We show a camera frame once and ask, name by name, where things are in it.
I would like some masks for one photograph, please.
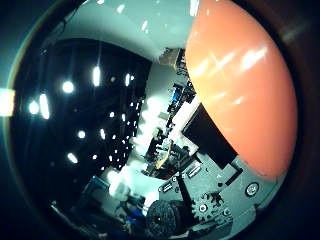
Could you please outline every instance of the bolt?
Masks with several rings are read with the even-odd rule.
[[[228,215],[230,215],[230,210],[228,209],[228,208],[225,208],[224,210],[223,210],[223,216],[228,216]]]
[[[249,186],[246,189],[246,194],[248,197],[253,197],[259,190],[258,183],[250,183]]]
[[[205,205],[205,204],[200,205],[200,207],[199,207],[200,212],[206,212],[207,210],[208,210],[207,205]]]

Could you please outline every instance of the black ceiling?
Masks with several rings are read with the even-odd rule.
[[[95,87],[92,71],[97,65],[101,82]],[[46,207],[57,200],[68,207],[102,167],[120,169],[125,164],[132,150],[127,136],[136,131],[134,122],[138,122],[150,66],[150,61],[132,52],[87,39],[57,42],[30,59],[14,86],[17,107],[10,132],[17,168],[38,204]],[[126,86],[128,73],[134,80]],[[65,81],[73,83],[73,92],[63,91]],[[41,94],[48,99],[49,119],[29,110]],[[83,139],[77,135],[80,130],[86,134]],[[68,153],[78,163],[69,161]]]

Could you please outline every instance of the white wall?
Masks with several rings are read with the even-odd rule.
[[[189,12],[187,0],[106,0],[101,5],[91,0],[81,5],[60,39],[102,40],[156,61],[165,47],[184,48],[194,19]]]

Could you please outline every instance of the black panel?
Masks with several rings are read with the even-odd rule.
[[[183,134],[199,146],[199,151],[207,153],[220,168],[232,162],[237,153],[223,137],[201,104]]]

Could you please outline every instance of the gear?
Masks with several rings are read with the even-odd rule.
[[[199,199],[193,200],[193,216],[202,223],[214,220],[214,216],[219,214],[220,201],[220,199],[210,194],[204,194]]]

